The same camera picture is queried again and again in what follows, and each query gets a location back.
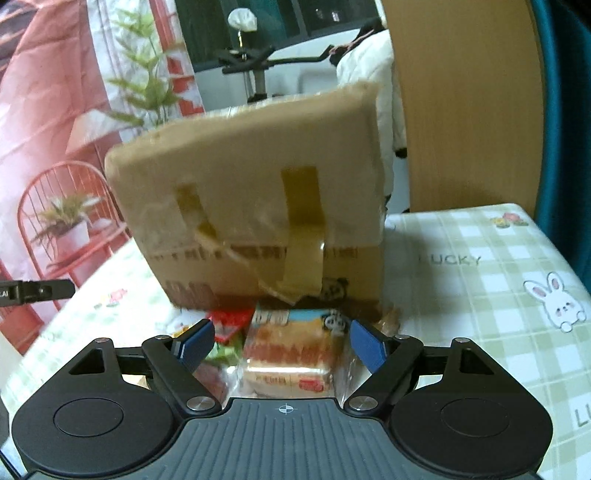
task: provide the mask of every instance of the window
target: window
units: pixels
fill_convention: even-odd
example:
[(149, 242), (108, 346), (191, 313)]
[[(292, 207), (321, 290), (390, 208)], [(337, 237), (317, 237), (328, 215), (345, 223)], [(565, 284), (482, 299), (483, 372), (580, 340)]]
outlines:
[(178, 18), (195, 70), (217, 66), (217, 52), (238, 46), (227, 22), (250, 8), (258, 31), (243, 34), (247, 46), (283, 48), (310, 38), (359, 28), (378, 16), (375, 0), (176, 0)]

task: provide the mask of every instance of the crosshair marking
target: crosshair marking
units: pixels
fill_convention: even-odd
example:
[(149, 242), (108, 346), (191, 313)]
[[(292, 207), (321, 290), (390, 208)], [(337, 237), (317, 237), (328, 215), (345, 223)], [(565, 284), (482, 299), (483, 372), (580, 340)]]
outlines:
[(276, 408), (276, 410), (279, 410), (281, 413), (284, 413), (285, 415), (287, 415), (288, 413), (292, 413), (294, 410), (297, 410), (297, 408), (294, 408), (291, 405), (288, 405), (286, 403), (285, 405), (282, 405), (281, 407)]

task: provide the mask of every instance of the packing tape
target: packing tape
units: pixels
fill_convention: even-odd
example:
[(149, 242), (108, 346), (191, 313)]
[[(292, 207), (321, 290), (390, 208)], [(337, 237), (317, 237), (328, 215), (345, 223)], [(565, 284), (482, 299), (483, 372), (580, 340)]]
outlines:
[(210, 252), (222, 251), (257, 278), (261, 289), (286, 303), (304, 296), (320, 295), (324, 270), (326, 227), (320, 203), (318, 172), (315, 167), (286, 168), (281, 172), (290, 225), (283, 279), (275, 285), (242, 255), (218, 238), (194, 183), (176, 190), (176, 201), (185, 223), (194, 228), (196, 241)]
[(326, 225), (316, 167), (281, 172), (290, 225), (280, 290), (298, 298), (317, 297), (322, 290)]

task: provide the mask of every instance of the teal chair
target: teal chair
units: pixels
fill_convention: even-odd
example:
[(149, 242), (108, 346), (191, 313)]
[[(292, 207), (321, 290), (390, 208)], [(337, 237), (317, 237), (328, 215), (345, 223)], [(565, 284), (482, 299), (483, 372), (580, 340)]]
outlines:
[(576, 0), (531, 2), (546, 89), (536, 222), (591, 291), (591, 31), (574, 13), (589, 7)]

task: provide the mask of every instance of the tablecloth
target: tablecloth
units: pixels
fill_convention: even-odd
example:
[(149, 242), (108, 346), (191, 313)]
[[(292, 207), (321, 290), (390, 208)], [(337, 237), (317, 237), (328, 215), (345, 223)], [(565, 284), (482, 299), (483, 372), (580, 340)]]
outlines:
[[(480, 344), (550, 412), (554, 437), (541, 476), (589, 480), (591, 299), (551, 242), (516, 205), (391, 215), (384, 235), (384, 294), (400, 308), (401, 333), (426, 345), (457, 336)], [(560, 317), (549, 301), (559, 292)], [(33, 344), (2, 398), (14, 414), (96, 337), (135, 346), (200, 315), (170, 305), (130, 241)]]

